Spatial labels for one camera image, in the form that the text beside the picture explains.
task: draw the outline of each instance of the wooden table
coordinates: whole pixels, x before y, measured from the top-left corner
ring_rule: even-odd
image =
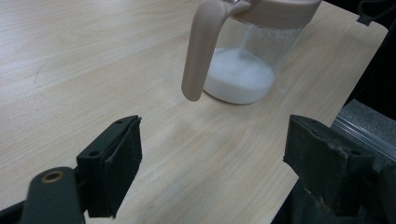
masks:
[[[325,2],[269,95],[228,105],[180,90],[199,0],[0,3],[0,209],[112,121],[141,124],[144,159],[115,220],[270,223],[297,176],[289,115],[330,125],[387,30]]]

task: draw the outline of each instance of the glass coffee pot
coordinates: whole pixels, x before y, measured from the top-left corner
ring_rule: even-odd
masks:
[[[259,101],[320,2],[204,0],[192,21],[183,94],[191,101],[202,90],[232,104]]]

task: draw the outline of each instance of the plastic handle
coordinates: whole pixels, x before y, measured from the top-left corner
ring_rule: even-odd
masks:
[[[198,6],[192,20],[181,83],[181,90],[190,101],[197,101],[201,97],[221,26],[231,15],[248,9],[250,3],[243,0],[236,4],[205,0]]]

